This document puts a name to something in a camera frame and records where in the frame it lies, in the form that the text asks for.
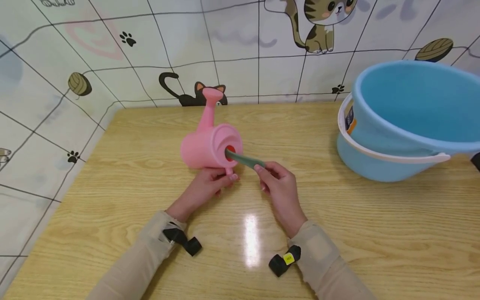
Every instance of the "beige sleeve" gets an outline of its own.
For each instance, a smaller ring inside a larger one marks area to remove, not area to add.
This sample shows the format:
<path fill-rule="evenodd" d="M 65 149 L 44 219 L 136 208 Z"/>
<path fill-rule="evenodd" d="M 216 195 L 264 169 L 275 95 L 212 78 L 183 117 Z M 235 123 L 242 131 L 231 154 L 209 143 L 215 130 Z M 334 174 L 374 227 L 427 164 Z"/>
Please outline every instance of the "beige sleeve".
<path fill-rule="evenodd" d="M 352 272 L 338 248 L 312 221 L 305 222 L 288 246 L 301 248 L 297 265 L 303 280 L 321 300 L 375 300 L 375 296 Z"/>
<path fill-rule="evenodd" d="M 141 299 L 153 275 L 174 246 L 162 233 L 163 229 L 172 227 L 185 230 L 186 225 L 163 211 L 157 212 L 142 229 L 135 244 L 103 275 L 87 299 Z"/>

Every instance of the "pink watering can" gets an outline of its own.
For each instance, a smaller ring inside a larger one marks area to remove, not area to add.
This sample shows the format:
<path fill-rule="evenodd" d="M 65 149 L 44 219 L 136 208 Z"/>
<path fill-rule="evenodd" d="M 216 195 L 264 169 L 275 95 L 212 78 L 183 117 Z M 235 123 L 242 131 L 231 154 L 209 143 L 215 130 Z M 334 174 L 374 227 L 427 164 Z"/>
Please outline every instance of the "pink watering can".
<path fill-rule="evenodd" d="M 242 154 L 243 144 L 240 133 L 232 125 L 214 126 L 215 106 L 224 97 L 223 88 L 204 87 L 201 92 L 206 99 L 204 113 L 197 131 L 183 139 L 181 158 L 190 168 L 225 168 L 227 174 L 232 174 L 237 162 L 225 156 L 225 149 Z"/>

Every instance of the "left hand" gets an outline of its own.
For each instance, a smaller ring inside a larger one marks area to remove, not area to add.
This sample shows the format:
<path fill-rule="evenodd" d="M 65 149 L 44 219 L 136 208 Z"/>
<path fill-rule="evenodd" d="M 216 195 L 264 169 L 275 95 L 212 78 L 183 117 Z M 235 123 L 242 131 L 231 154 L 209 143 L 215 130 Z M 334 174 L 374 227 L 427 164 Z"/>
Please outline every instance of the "left hand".
<path fill-rule="evenodd" d="M 183 194 L 165 211 L 171 217 L 185 223 L 189 216 L 221 189 L 238 180 L 237 174 L 225 175 L 224 168 L 203 168 Z"/>

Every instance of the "bucket handle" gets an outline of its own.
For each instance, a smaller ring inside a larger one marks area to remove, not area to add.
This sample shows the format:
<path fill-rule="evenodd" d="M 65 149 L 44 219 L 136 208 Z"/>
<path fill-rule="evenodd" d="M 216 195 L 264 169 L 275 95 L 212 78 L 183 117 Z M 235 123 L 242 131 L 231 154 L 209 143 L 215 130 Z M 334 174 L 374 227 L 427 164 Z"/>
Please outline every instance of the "bucket handle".
<path fill-rule="evenodd" d="M 394 156 L 394 155 L 375 152 L 368 148 L 363 147 L 359 143 L 355 142 L 355 140 L 351 138 L 351 136 L 347 133 L 347 130 L 345 129 L 345 109 L 347 108 L 347 105 L 350 103 L 352 98 L 353 98 L 352 93 L 350 93 L 347 96 L 347 98 L 343 100 L 343 103 L 340 106 L 340 110 L 338 111 L 337 122 L 338 122 L 338 128 L 340 129 L 340 133 L 342 134 L 345 141 L 347 141 L 347 143 L 350 144 L 350 146 L 354 147 L 357 151 L 376 159 L 390 161 L 394 163 L 400 163 L 400 164 L 431 164 L 431 163 L 441 163 L 450 159 L 450 155 L 445 153 L 439 153 L 433 156 L 420 156 L 420 157 Z"/>

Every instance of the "green stick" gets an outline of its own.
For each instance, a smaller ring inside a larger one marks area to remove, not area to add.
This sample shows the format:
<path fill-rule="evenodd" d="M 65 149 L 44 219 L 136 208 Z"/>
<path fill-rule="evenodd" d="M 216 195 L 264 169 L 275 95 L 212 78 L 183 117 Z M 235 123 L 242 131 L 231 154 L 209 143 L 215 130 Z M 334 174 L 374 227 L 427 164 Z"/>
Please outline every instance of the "green stick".
<path fill-rule="evenodd" d="M 259 159 L 243 156 L 243 155 L 237 154 L 235 152 L 232 152 L 228 149 L 225 149 L 225 156 L 227 158 L 238 161 L 242 165 L 246 165 L 247 167 L 252 168 L 252 169 L 253 169 L 253 166 L 255 166 L 255 165 L 260 165 L 262 167 L 265 167 L 265 163 L 263 161 L 259 160 Z"/>

